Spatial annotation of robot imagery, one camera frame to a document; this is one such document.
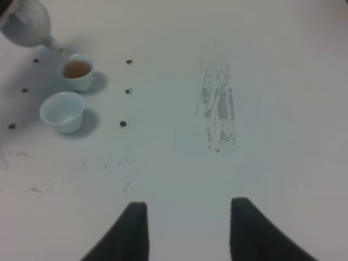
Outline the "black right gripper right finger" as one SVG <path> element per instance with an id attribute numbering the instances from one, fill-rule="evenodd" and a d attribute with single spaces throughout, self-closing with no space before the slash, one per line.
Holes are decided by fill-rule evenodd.
<path id="1" fill-rule="evenodd" d="M 315 260 L 243 197 L 231 201 L 229 248 L 232 260 Z"/>

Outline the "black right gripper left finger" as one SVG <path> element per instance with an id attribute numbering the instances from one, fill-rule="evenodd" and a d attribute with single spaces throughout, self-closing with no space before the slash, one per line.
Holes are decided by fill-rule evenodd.
<path id="1" fill-rule="evenodd" d="M 83 260 L 148 260 L 146 203 L 131 202 Z"/>

